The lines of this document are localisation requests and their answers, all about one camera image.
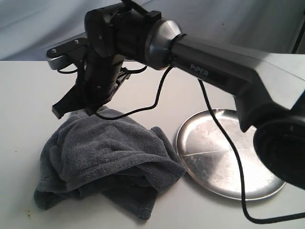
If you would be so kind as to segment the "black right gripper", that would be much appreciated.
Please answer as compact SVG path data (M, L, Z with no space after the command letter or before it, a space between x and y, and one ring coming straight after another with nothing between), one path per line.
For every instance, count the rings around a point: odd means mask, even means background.
M124 60L125 57L120 54L101 57L88 46L78 72L76 87L72 87L52 105L53 114L61 119L66 113L83 109L84 106L88 116L96 114L112 99Z

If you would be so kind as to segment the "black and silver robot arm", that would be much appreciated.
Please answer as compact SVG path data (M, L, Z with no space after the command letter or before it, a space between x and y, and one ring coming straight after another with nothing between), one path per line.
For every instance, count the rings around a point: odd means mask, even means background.
M75 85L53 105L66 113L96 111L120 86L124 60L156 70L179 68L234 97L240 128L256 128L254 149L278 178L305 187L305 57L222 45L182 33L159 11L131 0L91 10L86 38L47 51L49 65L77 68Z

